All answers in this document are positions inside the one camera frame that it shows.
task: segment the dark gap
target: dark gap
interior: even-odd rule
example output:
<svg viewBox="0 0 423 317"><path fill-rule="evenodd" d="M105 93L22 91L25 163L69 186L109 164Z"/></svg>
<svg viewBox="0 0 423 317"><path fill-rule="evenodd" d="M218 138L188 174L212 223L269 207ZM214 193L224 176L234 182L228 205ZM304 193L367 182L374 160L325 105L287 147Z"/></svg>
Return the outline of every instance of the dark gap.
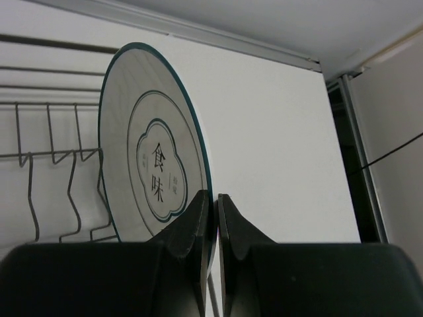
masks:
<svg viewBox="0 0 423 317"><path fill-rule="evenodd" d="M346 174L349 175L360 170L361 164L345 103L339 88L329 93L329 100L336 133L338 134L342 160L344 161ZM348 186L350 187L352 205L354 206L361 241L365 243L380 242L363 172L360 171L349 175Z"/></svg>

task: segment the dish rack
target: dish rack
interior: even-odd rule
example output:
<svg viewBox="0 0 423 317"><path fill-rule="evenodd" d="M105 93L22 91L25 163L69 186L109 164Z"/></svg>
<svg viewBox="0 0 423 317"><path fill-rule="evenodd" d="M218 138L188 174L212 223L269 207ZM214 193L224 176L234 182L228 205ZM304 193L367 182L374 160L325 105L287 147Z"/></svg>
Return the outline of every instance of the dish rack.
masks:
<svg viewBox="0 0 423 317"><path fill-rule="evenodd" d="M0 35L0 45L25 61L31 52L38 59L40 52L73 54L99 58L102 67L117 52L10 35ZM28 61L43 67L1 60L0 259L23 243L118 240L102 192L102 150L96 143L104 72L62 69L48 60Z"/></svg>

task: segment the metal hook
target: metal hook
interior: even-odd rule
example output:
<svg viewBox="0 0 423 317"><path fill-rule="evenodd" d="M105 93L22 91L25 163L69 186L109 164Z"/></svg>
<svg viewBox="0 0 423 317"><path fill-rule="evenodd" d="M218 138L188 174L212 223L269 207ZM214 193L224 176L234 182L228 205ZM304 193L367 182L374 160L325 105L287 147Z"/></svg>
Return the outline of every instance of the metal hook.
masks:
<svg viewBox="0 0 423 317"><path fill-rule="evenodd" d="M49 136L50 136L50 149L52 150L52 162L53 162L54 165L56 165L59 162L61 162L66 156L71 154L72 151L65 152L65 154L62 157L60 157L58 160L56 160L56 156L55 156L55 153L54 153L54 143L53 143L52 119L50 117L50 104L47 103L46 106L47 106L48 133L49 133Z"/></svg>
<svg viewBox="0 0 423 317"><path fill-rule="evenodd" d="M101 180L102 180L101 174L102 174L102 169L103 169L103 152L102 152L101 149L98 150L98 159L100 161L100 168L98 170L97 193L99 194L101 201L103 202L103 205L107 210L108 222L107 222L107 224L105 224L103 226L93 228L93 229L90 230L90 241L94 241L94 238L93 238L94 231L108 228L112 224L112 213L110 212L108 204L107 204L107 202L106 202L106 200L105 200L105 198L104 198L104 196L103 196L103 194L101 193L101 190L100 190L100 183L101 183ZM117 235L110 236L110 237L107 237L107 238L112 239L112 238L116 238L116 237L117 237Z"/></svg>
<svg viewBox="0 0 423 317"><path fill-rule="evenodd" d="M92 157L97 152L97 150L95 149L93 152L90 152L87 155L87 157L84 158L84 154L83 154L83 150L82 150L82 141L81 141L81 130L79 129L79 118L78 118L78 110L77 110L78 104L74 103L73 106L74 106L74 109L75 109L75 120L76 120L76 123L77 123L79 154L81 155L81 161L85 162L90 157Z"/></svg>
<svg viewBox="0 0 423 317"><path fill-rule="evenodd" d="M37 216L35 214L34 205L32 204L32 172L34 166L34 158L31 153L28 153L26 158L29 158L29 177L28 177L28 203L31 210L32 220L34 221L35 226L35 239L33 242L37 242L40 238L40 226L38 225Z"/></svg>
<svg viewBox="0 0 423 317"><path fill-rule="evenodd" d="M16 116L16 131L17 131L17 137L18 137L18 160L19 160L19 166L24 167L26 161L28 160L28 155L24 156L24 159L22 160L22 144L20 143L20 124L19 124L19 103L15 103L15 116Z"/></svg>
<svg viewBox="0 0 423 317"><path fill-rule="evenodd" d="M76 151L72 151L72 153L73 153L73 163L72 163L71 176L69 177L69 184L67 186L67 197L69 198L69 201L72 204L73 211L75 212L75 216L77 218L78 226L77 226L77 230L76 231L73 231L73 232L70 232L70 233L61 235L59 237L59 242L60 243L62 242L62 239L64 237L66 237L66 236L73 236L74 234L78 234L81 231L81 227L82 227L82 225L81 225L81 216L78 213L77 206L73 202L72 195L71 195L73 175L75 173L75 167L77 165L77 153L76 153Z"/></svg>

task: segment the white plate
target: white plate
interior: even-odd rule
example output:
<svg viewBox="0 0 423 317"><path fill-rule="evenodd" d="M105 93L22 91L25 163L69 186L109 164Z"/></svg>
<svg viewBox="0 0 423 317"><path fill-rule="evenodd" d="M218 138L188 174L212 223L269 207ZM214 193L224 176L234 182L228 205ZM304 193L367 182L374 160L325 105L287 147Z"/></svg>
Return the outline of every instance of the white plate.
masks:
<svg viewBox="0 0 423 317"><path fill-rule="evenodd" d="M110 63L98 115L104 192L120 241L148 240L198 190L212 196L195 111L178 75L151 46L131 43Z"/></svg>

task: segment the metal dish rack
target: metal dish rack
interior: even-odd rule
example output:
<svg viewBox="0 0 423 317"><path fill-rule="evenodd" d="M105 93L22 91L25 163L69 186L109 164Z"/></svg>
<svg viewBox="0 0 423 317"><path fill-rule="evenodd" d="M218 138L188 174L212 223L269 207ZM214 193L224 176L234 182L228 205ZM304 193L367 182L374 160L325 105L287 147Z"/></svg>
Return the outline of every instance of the metal dish rack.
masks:
<svg viewBox="0 0 423 317"><path fill-rule="evenodd" d="M42 48L48 48L49 50L72 50L78 52L90 52L90 53L100 53L100 54L114 54L117 52L116 48L105 48L105 47L98 47L98 46L90 46L84 44L75 44L69 42L60 42L60 41L51 41L51 40L44 40L44 39L35 39L35 38L25 38L20 36L10 36L0 34L0 44L12 44L18 45L16 48L20 46L38 46ZM92 72L92 71L74 71L68 69L54 69L54 68L36 68L36 67L19 67L16 65L0 65L0 74L7 72L10 73L24 73L24 74L39 74L41 76L66 76L66 77L96 77L97 80L104 77L104 73L100 72ZM18 91L19 94L25 95L26 92L42 92L44 94L51 94L52 100L46 98L45 100L40 100L40 97L37 96L35 100L31 100L29 97L25 96L24 98L11 98L8 92L16 92ZM54 101L61 97L61 94L79 94L79 93L89 93L89 94L98 94L100 92L99 88L92 88L92 87L65 87L63 85L53 86L53 85L28 85L20 83L9 83L7 79L4 83L0 83L0 114L4 115L5 112L2 110L13 111L15 113L15 132L11 133L11 129L7 131L7 135L3 135L1 139L10 143L11 140L16 140L16 151L7 153L0 153L0 166L1 164L5 163L6 161L15 162L21 170L27 169L28 176L27 176L27 195L26 200L30 211L30 218L33 222L34 227L34 236L32 240L22 241L17 239L16 241L10 241L9 237L0 236L0 238L5 238L8 240L8 243L1 243L1 248L12 248L17 244L21 243L31 243L31 242L38 242L38 241L45 241L43 237L41 221L42 220L39 216L39 210L34 206L33 198L34 198L34 169L36 169L36 164L34 161L41 159L41 160L50 160L50 167L55 168L56 166L60 167L61 164L65 164L67 162L70 163L70 174L69 178L64 180L67 182L66 186L66 196L68 202L63 201L63 204L70 203L71 210L73 213L73 217L76 220L76 227L72 230L65 230L59 234L55 234L56 237L49 236L47 238L48 242L52 242L56 240L56 242L62 243L65 241L74 241L71 239L73 236L78 236L81 231L83 230L87 233L85 236L80 236L77 241L86 240L87 242L100 242L100 241L108 241L108 240L117 240L118 236L116 234L115 228L112 226L112 216L110 214L110 209L107 206L106 200L104 199L102 193L102 150L98 147L84 147L83 146L83 133L81 132L81 112L97 112L98 111L98 101L97 102L62 102L62 101ZM40 149L35 151L26 151L24 149L24 145L22 144L22 128L24 127L25 123L22 122L22 115L36 109L38 113L38 117L40 117L39 111L43 112L46 119L46 127L45 129L48 130L48 143L49 149ZM63 148L58 147L57 139L58 137L55 136L55 133L58 132L53 125L52 113L55 112L65 112L67 118L69 118L70 112L73 113L75 127L76 127L76 135L77 135L77 147L74 148ZM96 122L91 120L91 125L96 125ZM69 136L74 134L74 132L70 133L69 127L67 127L67 131L59 131L61 135ZM77 170L77 163L78 166L82 164L88 164L90 161L96 161L98 165L98 171L96 172L96 194L98 195L101 205L102 205L102 219L105 220L103 223L99 223L96 225L91 225L86 227L84 224L84 219L81 216L80 208L78 208L77 204L75 203L75 197L73 195L73 188L75 186L79 186L79 184L75 184L74 175L75 170ZM8 177L2 176L2 183L3 189L6 190L8 188ZM7 206L1 206L3 211L7 211Z"/></svg>

